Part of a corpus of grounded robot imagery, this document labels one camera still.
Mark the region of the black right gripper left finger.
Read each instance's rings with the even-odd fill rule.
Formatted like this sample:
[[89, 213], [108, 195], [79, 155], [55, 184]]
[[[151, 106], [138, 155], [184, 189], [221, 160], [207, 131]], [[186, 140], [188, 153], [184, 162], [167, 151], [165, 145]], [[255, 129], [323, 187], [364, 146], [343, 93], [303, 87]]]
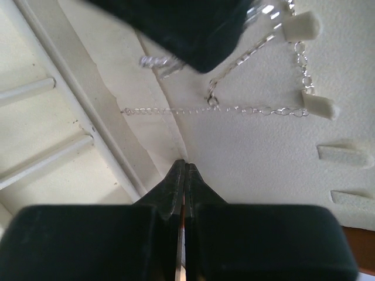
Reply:
[[32, 205], [1, 239], [2, 280], [179, 280], [185, 162], [131, 205]]

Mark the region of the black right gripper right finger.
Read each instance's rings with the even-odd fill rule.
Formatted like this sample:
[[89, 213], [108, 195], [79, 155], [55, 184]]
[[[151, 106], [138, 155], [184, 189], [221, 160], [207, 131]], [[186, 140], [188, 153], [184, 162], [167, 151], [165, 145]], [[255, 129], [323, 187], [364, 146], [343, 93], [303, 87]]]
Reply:
[[193, 164], [185, 174], [187, 280], [356, 280], [336, 217], [301, 204], [230, 204]]

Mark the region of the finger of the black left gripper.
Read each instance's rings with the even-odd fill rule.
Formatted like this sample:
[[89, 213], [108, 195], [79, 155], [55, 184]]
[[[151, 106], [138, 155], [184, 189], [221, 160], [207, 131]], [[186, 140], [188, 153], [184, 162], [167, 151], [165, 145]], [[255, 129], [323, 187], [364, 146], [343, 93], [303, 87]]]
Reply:
[[237, 47], [249, 0], [95, 0], [91, 5], [127, 23], [199, 73]]

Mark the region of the brown jewelry box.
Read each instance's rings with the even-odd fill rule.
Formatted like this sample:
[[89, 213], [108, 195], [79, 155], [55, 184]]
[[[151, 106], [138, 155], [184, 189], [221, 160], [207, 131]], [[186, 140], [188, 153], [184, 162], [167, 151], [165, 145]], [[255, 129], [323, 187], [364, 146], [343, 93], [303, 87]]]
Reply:
[[313, 204], [374, 274], [374, 2], [262, 1], [215, 70], [82, 1], [1, 2], [1, 231], [32, 205], [131, 204], [194, 163], [230, 203]]

